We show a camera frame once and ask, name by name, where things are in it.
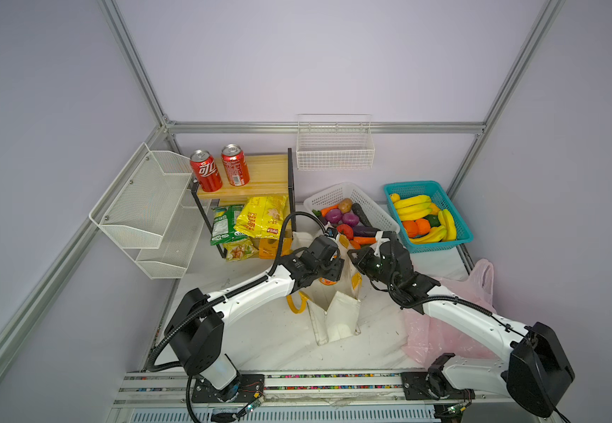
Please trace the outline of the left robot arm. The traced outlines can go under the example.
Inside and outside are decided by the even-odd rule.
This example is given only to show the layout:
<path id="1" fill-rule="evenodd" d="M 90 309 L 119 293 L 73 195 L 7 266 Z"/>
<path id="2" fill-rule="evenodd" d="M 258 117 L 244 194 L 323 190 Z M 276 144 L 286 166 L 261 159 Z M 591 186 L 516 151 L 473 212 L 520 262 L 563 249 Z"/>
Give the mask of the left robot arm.
<path id="1" fill-rule="evenodd" d="M 289 214 L 285 222 L 298 216 L 316 222 L 321 234 L 309 246 L 283 256 L 286 230 L 282 229 L 269 270 L 221 291 L 204 294 L 195 288 L 185 294 L 165 326 L 162 340 L 147 358 L 147 372 L 183 368 L 190 378 L 207 382 L 220 401 L 237 396 L 242 377 L 222 352 L 226 327 L 272 301 L 310 287 L 320 278 L 337 281 L 341 277 L 345 260 L 328 235 L 327 225 L 304 211 Z"/>

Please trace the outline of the white canvas tote bag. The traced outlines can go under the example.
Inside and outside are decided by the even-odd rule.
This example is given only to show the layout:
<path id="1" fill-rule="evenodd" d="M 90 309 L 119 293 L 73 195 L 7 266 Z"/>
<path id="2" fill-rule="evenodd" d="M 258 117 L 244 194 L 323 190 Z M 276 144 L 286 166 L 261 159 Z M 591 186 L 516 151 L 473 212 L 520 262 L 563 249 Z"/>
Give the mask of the white canvas tote bag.
<path id="1" fill-rule="evenodd" d="M 342 234 L 338 234 L 335 241 L 345 260 L 337 285 L 325 286 L 316 280 L 310 287 L 286 298 L 288 307 L 295 315 L 305 311 L 309 313 L 316 344 L 320 347 L 360 334 L 358 320 L 362 308 L 359 299 L 362 275 L 351 265 L 347 255 L 353 242 Z"/>

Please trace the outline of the yellow chips bag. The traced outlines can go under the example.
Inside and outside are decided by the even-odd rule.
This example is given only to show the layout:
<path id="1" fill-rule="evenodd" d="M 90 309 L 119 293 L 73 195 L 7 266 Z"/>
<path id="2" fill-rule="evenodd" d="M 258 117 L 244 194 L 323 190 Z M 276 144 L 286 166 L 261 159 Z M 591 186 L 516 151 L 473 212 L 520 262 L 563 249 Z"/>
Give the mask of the yellow chips bag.
<path id="1" fill-rule="evenodd" d="M 287 196 L 250 197 L 235 221 L 235 230 L 250 238 L 277 240 L 286 208 Z"/>

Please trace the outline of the orange soda can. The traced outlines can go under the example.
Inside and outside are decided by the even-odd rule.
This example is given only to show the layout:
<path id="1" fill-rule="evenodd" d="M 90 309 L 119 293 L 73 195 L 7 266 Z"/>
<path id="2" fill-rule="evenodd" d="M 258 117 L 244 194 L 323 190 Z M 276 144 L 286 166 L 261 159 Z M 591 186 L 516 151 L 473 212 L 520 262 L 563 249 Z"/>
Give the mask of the orange soda can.
<path id="1" fill-rule="evenodd" d="M 328 280 L 328 278 L 320 278 L 319 281 L 325 286 L 335 286 L 338 283 L 337 281 Z"/>

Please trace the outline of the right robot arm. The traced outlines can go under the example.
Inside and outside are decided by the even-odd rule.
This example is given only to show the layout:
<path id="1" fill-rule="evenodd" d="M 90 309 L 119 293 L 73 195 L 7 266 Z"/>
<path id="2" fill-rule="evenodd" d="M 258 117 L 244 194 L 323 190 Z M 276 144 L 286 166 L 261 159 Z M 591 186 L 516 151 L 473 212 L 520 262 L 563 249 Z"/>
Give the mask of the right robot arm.
<path id="1" fill-rule="evenodd" d="M 525 325 L 468 301 L 441 282 L 415 271 L 397 241 L 348 253 L 352 265 L 385 286 L 392 301 L 452 326 L 482 344 L 493 359 L 440 355 L 426 375 L 427 393 L 435 399 L 454 391 L 486 391 L 512 398 L 540 418 L 557 413 L 575 372 L 556 332 L 541 322 Z"/>

